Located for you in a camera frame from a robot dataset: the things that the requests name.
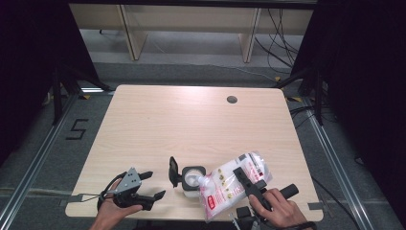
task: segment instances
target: metal rail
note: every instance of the metal rail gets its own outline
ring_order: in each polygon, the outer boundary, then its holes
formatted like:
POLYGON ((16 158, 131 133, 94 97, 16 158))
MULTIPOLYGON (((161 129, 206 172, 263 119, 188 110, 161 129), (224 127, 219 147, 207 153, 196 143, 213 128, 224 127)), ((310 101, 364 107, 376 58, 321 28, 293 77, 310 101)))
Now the metal rail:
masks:
POLYGON ((77 100, 78 95, 71 95, 65 106, 63 107, 63 114, 59 121, 53 125, 48 132, 47 137, 39 148, 36 156, 31 163, 30 167, 27 169, 24 177, 21 179, 14 193, 12 194, 9 202, 6 204, 1 212, 0 216, 0 227, 1 229, 9 229, 12 221, 14 220, 19 208, 21 207, 24 198, 26 197, 28 191, 33 185, 42 165, 44 164, 51 147, 53 146, 55 139, 60 133, 61 128, 65 122, 66 116, 71 109, 72 105, 77 100))
MULTIPOLYGON (((311 106, 311 102, 308 98, 304 98, 304 105, 311 106)), ((334 150, 334 147, 328 139, 325 129, 319 125, 314 116, 312 116, 311 111, 308 110, 307 114, 310 117, 311 124, 316 131, 320 143, 323 146, 328 162, 330 163, 330 166, 335 174, 335 177, 338 180, 341 190, 343 191, 344 197, 349 203, 349 206, 359 227, 365 230, 374 229, 368 216, 367 210, 365 209, 364 204, 359 198, 357 192, 354 190, 349 176, 347 175, 343 165, 341 164, 340 159, 338 158, 334 150)))

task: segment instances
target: floor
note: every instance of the floor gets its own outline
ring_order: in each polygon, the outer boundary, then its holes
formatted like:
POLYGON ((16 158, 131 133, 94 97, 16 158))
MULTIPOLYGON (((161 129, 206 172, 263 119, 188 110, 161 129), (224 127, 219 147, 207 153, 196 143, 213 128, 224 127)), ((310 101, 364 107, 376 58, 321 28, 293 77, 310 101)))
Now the floor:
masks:
MULTIPOLYGON (((205 68, 218 68, 221 71, 233 69, 233 71, 249 72, 252 76, 264 78, 267 81, 274 81, 275 76, 279 73, 274 73, 271 78, 262 73, 255 72, 256 70, 276 68, 277 71, 288 73, 289 68, 286 64, 277 60, 275 57, 269 57, 256 43, 254 46, 251 61, 244 63, 242 61, 238 37, 236 34, 212 34, 212 33, 176 33, 176 32, 151 32, 147 37, 146 44, 139 60, 133 61, 129 58, 129 53, 122 32, 118 31, 99 31, 82 30, 82 36, 87 45, 89 54, 95 62, 95 65, 101 64, 128 64, 131 66, 144 65, 167 65, 171 66, 190 66, 205 68)), ((302 36, 290 35, 286 36, 286 41, 294 48, 299 49, 302 36)), ((268 34, 258 35, 259 42, 264 47, 269 47, 271 44, 271 36, 268 34)), ((272 52, 283 59, 286 63, 290 63, 290 59, 284 48, 274 45, 272 52)), ((100 73, 103 78, 108 79, 103 73, 100 73)), ((286 87, 285 96, 292 98, 294 101, 297 93, 297 83, 286 87)), ((111 97, 93 97, 92 105, 106 109, 111 97)), ((294 109, 303 106, 303 103, 288 102, 289 108, 294 109)), ((78 100, 73 106, 68 119, 76 119, 78 117, 87 116, 94 118, 94 124, 89 125, 86 132, 96 135, 103 114, 96 112, 97 109, 89 109, 89 105, 85 104, 85 100, 78 100)), ((12 191, 17 187, 24 173, 31 164, 31 159, 36 155, 36 150, 40 146, 40 141, 46 138, 50 129, 50 124, 47 121, 52 119, 52 108, 44 106, 43 111, 38 115, 38 122, 33 125, 31 132, 27 136, 27 141, 19 151, 24 151, 25 154, 14 153, 8 162, 0 169, 0 207, 4 208, 12 195, 12 191)), ((343 211, 335 200, 322 188, 327 187, 329 191, 342 203, 348 210, 351 201, 343 193, 343 185, 340 184, 340 178, 332 169, 332 164, 326 154, 326 149, 320 144, 319 137, 316 135, 311 114, 304 112, 294 116, 294 124, 297 128, 298 136, 301 145, 304 149, 304 154, 307 160, 308 167, 312 175, 315 176, 315 187, 319 198, 324 203, 325 218, 318 223, 319 229, 357 229, 351 222, 350 217, 343 211)), ((331 111, 324 110, 325 125, 324 131, 327 133, 328 139, 333 143, 334 150, 338 154, 340 162, 344 166, 345 173, 349 176, 348 181, 351 182, 350 188, 354 189, 360 197, 361 204, 365 208, 368 215, 368 221, 371 225, 361 224, 360 229, 403 229, 393 213, 390 205, 385 197, 380 193, 379 188, 373 181, 369 172, 360 164, 355 163, 356 150, 351 147, 349 141, 345 138, 345 131, 342 130, 334 119, 331 111)), ((64 135, 64 130, 68 131, 70 126, 65 126, 61 131, 64 135)), ((75 155, 69 157, 70 162, 66 162, 66 158, 60 157, 54 152, 70 150, 71 152, 88 151, 91 145, 83 145, 72 147, 70 144, 59 143, 56 140, 53 143, 54 149, 48 155, 45 163, 41 166, 38 173, 38 179, 34 182, 31 191, 25 197, 24 203, 21 205, 20 211, 16 214, 14 222, 10 229, 43 229, 53 228, 51 226, 68 229, 68 228, 86 228, 90 226, 92 219, 88 218, 67 218, 63 213, 63 204, 61 198, 69 195, 72 191, 72 184, 79 176, 79 172, 86 158, 86 154, 75 155)), ((163 225, 160 222, 154 222, 156 225, 163 225)), ((134 222, 130 220, 118 227, 118 229, 132 229, 134 222)))

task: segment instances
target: strap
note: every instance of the strap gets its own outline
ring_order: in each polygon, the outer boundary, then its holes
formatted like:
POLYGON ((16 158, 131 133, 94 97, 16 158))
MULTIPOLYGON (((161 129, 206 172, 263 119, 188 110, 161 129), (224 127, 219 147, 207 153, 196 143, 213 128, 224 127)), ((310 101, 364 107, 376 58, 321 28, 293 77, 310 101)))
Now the strap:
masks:
POLYGON ((306 229, 306 228, 311 228, 313 230, 317 230, 316 223, 313 221, 304 222, 304 223, 301 223, 298 225, 293 225, 293 226, 286 227, 286 228, 277 228, 277 230, 301 230, 301 229, 306 229))

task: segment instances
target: black device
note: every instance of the black device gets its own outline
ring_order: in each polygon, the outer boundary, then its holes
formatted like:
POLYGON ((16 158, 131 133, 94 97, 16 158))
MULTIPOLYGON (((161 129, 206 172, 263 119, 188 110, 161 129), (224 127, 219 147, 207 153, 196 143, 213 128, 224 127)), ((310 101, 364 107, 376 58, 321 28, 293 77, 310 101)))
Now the black device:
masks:
MULTIPOLYGON (((242 187, 244 188, 247 197, 249 195, 254 195, 264 208, 272 211, 271 204, 263 196, 263 193, 266 192, 266 182, 264 180, 260 180, 256 184, 254 184, 247 177, 246 173, 241 167, 236 168, 235 170, 233 170, 233 172, 236 175, 239 183, 241 183, 242 187)), ((299 190, 294 184, 281 189, 281 194, 285 199, 289 199, 290 197, 296 195, 298 192, 299 190)), ((240 227, 241 230, 260 229, 257 220, 265 221, 265 219, 263 217, 260 217, 258 214, 254 213, 254 215, 252 215, 250 208, 247 206, 237 208, 237 225, 240 227)))
POLYGON ((152 172, 137 173, 135 168, 129 169, 128 172, 123 172, 117 175, 99 195, 98 210, 109 194, 113 195, 114 203, 120 208, 126 208, 131 205, 140 204, 143 210, 150 211, 155 201, 164 197, 165 190, 155 194, 154 196, 138 195, 142 180, 152 177, 152 172), (111 185, 121 179, 119 185, 114 190, 109 190, 111 185))
POLYGON ((178 186, 178 183, 182 183, 182 189, 184 191, 198 191, 199 186, 193 185, 186 180, 188 174, 200 174, 205 175, 206 169, 202 166, 188 166, 183 168, 182 174, 179 174, 179 167, 173 156, 169 160, 169 180, 173 185, 173 188, 178 186))

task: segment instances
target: metal frame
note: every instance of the metal frame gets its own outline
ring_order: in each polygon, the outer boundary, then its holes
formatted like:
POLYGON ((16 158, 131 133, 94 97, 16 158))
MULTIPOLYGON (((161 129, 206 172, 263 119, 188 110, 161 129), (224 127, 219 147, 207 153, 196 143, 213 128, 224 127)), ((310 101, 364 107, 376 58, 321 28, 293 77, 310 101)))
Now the metal frame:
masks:
MULTIPOLYGON (((304 105, 311 106, 309 98, 304 98, 304 105)), ((325 151, 326 157, 330 166, 334 172, 335 177, 338 180, 338 183, 343 191, 344 197, 346 198, 349 206, 352 210, 352 213, 361 229, 374 229, 371 220, 368 216, 367 210, 364 207, 361 199, 359 198, 357 192, 350 182, 350 178, 346 173, 343 165, 340 162, 339 157, 337 156, 334 147, 328 139, 328 136, 325 132, 325 129, 319 125, 318 121, 312 115, 311 111, 307 111, 307 115, 310 117, 310 122, 319 138, 320 143, 325 151)))

